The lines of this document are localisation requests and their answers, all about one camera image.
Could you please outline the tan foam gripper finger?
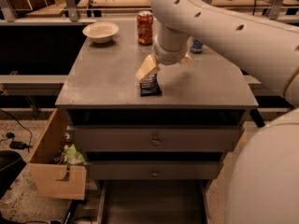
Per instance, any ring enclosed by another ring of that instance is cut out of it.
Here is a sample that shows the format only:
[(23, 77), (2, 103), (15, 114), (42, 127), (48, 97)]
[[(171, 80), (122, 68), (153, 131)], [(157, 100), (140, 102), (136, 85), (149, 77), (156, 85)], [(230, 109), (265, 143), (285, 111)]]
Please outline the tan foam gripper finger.
[(151, 75), (155, 75), (160, 71), (159, 63), (155, 57), (150, 54), (146, 57), (140, 68), (136, 72), (135, 76), (138, 81), (143, 81), (149, 78)]
[(189, 54), (186, 54), (180, 62), (183, 64), (192, 64), (192, 58)]

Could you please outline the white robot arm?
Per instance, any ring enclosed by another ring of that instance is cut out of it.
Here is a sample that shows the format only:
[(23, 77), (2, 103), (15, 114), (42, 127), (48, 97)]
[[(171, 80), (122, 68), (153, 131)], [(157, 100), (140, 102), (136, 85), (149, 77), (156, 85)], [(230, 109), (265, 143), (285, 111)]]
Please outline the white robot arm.
[[(193, 37), (221, 62), (187, 77), (195, 89), (233, 97), (249, 73), (292, 105), (299, 104), (296, 27), (213, 7), (202, 0), (151, 0), (158, 22), (152, 53), (136, 73), (143, 81), (187, 57)], [(225, 224), (299, 224), (299, 119), (293, 110), (261, 128), (245, 144), (232, 172)]]

